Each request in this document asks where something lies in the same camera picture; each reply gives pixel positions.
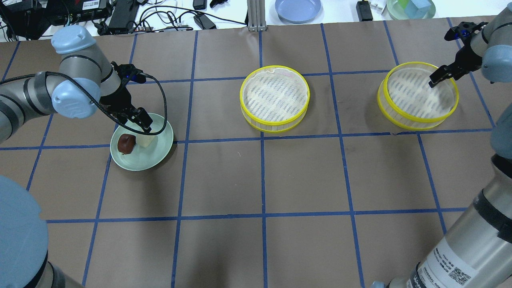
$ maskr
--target light blue block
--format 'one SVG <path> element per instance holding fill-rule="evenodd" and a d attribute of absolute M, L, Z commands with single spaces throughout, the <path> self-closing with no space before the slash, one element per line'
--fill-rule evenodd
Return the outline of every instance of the light blue block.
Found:
<path fill-rule="evenodd" d="M 420 19 L 430 10 L 429 0 L 410 0 L 404 9 L 410 19 Z"/>

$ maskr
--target white mesh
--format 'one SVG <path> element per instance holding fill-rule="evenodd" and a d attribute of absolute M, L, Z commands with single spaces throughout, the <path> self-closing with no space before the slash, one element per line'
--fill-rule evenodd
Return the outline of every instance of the white mesh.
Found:
<path fill-rule="evenodd" d="M 456 102 L 453 85 L 444 81 L 430 88 L 431 73 L 420 67 L 412 67 L 391 74 L 388 80 L 391 100 L 404 112 L 419 118 L 432 119 L 447 115 Z"/>
<path fill-rule="evenodd" d="M 285 121 L 304 108 L 308 89 L 297 73 L 284 68 L 262 70 L 244 87 L 245 107 L 255 117 L 271 122 Z"/>

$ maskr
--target sticker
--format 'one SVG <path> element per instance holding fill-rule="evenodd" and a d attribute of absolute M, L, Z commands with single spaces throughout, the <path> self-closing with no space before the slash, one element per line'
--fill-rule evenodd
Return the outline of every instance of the sticker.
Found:
<path fill-rule="evenodd" d="M 83 3 L 82 10 L 90 10 L 99 8 L 99 0 L 87 1 Z"/>
<path fill-rule="evenodd" d="M 417 273 L 426 288 L 463 288 L 476 276 L 477 271 L 460 259 L 443 238 Z"/>

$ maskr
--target qr code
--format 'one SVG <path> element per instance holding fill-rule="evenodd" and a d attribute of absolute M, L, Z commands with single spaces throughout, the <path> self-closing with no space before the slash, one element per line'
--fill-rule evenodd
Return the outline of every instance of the qr code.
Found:
<path fill-rule="evenodd" d="M 457 283 L 459 283 L 462 286 L 464 286 L 464 284 L 466 284 L 466 282 L 471 279 L 470 275 L 464 273 L 457 267 L 455 267 L 448 276 L 450 276 L 450 278 L 454 279 Z"/>

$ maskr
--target gray robot arm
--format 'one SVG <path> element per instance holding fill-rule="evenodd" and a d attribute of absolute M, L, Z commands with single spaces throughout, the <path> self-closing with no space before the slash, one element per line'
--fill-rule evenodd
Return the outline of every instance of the gray robot arm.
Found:
<path fill-rule="evenodd" d="M 121 124 L 130 120 L 145 133 L 151 130 L 151 118 L 143 108 L 132 106 L 125 87 L 130 80 L 143 83 L 149 75 L 133 65 L 111 64 L 81 26 L 59 30 L 52 45 L 62 56 L 58 73 L 39 72 L 0 83 L 0 143 L 36 117 L 55 112 L 69 118 L 91 116 L 97 106 L 82 89 L 110 118 Z"/>
<path fill-rule="evenodd" d="M 444 36 L 447 41 L 461 39 L 464 43 L 455 61 L 439 67 L 430 76 L 430 86 L 441 81 L 462 76 L 479 70 L 485 78 L 494 82 L 512 81 L 512 3 L 490 23 L 462 22 Z"/>

